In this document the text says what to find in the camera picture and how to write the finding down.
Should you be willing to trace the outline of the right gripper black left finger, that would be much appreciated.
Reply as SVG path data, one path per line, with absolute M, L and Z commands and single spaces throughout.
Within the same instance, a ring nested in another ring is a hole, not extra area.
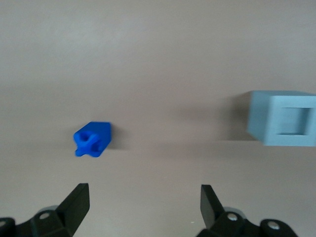
M 1 217 L 2 237 L 72 237 L 89 211 L 89 185 L 78 184 L 58 205 L 44 208 L 28 221 Z

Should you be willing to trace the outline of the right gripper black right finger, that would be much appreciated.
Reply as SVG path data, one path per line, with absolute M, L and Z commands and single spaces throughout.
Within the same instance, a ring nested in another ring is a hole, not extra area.
M 296 237 L 286 223 L 264 219 L 259 226 L 232 208 L 224 208 L 211 185 L 201 185 L 200 211 L 206 228 L 198 237 Z

